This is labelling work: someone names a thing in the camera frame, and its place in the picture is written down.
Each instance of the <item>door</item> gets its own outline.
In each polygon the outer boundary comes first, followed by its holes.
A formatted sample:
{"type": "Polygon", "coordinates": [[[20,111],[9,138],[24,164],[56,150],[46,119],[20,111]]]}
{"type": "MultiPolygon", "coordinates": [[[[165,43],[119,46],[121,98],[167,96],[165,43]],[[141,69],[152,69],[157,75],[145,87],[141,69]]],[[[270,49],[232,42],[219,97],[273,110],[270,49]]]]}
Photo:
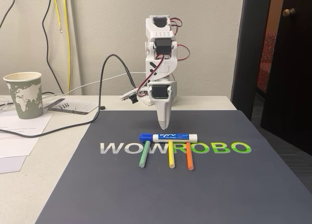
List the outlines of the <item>door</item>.
{"type": "Polygon", "coordinates": [[[312,0],[283,2],[261,119],[261,127],[310,154],[312,154],[311,7],[312,0]]]}

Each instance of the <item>marker label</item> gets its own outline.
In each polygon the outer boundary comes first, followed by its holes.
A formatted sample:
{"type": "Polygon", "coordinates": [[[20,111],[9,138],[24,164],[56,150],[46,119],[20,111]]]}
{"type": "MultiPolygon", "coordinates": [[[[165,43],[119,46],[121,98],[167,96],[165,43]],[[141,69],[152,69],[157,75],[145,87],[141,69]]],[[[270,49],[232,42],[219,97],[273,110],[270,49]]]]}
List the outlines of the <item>marker label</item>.
{"type": "Polygon", "coordinates": [[[180,139],[180,140],[188,140],[188,134],[159,134],[159,140],[166,140],[166,139],[180,139]]]}

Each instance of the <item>blue marker cap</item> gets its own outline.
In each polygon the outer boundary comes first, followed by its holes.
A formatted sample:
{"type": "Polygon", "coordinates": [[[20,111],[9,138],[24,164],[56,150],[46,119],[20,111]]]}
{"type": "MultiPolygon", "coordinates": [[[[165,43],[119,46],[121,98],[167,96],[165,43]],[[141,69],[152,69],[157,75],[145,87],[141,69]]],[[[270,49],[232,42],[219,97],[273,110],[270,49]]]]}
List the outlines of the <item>blue marker cap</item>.
{"type": "Polygon", "coordinates": [[[145,143],[146,141],[153,141],[153,134],[150,133],[142,133],[138,137],[142,143],[145,143]]]}

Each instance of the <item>white table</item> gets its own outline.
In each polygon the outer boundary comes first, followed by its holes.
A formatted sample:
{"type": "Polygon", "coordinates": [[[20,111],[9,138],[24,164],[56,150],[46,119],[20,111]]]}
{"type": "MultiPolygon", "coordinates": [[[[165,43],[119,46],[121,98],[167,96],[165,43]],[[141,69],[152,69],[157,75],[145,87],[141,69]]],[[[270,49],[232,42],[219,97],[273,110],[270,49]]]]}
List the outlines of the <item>white table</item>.
{"type": "MultiPolygon", "coordinates": [[[[97,96],[66,98],[98,100],[97,96]]],[[[102,96],[101,104],[106,110],[156,110],[155,106],[149,107],[140,101],[136,104],[130,100],[120,101],[118,96],[102,96]]],[[[236,108],[226,96],[178,96],[172,110],[236,108]]],[[[96,110],[88,115],[49,112],[53,113],[53,117],[45,131],[88,121],[96,110]]],[[[0,224],[33,224],[36,221],[88,127],[80,126],[40,137],[20,172],[0,174],[0,224]]]]}

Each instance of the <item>door knob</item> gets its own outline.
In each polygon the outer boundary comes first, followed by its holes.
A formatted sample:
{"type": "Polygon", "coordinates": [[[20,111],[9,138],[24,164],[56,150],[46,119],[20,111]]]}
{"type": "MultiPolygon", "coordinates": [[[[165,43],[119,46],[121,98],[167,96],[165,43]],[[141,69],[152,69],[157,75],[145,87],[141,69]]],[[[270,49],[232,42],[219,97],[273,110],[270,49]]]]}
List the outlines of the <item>door knob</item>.
{"type": "Polygon", "coordinates": [[[283,11],[283,17],[294,16],[296,14],[295,9],[286,9],[283,11]]]}

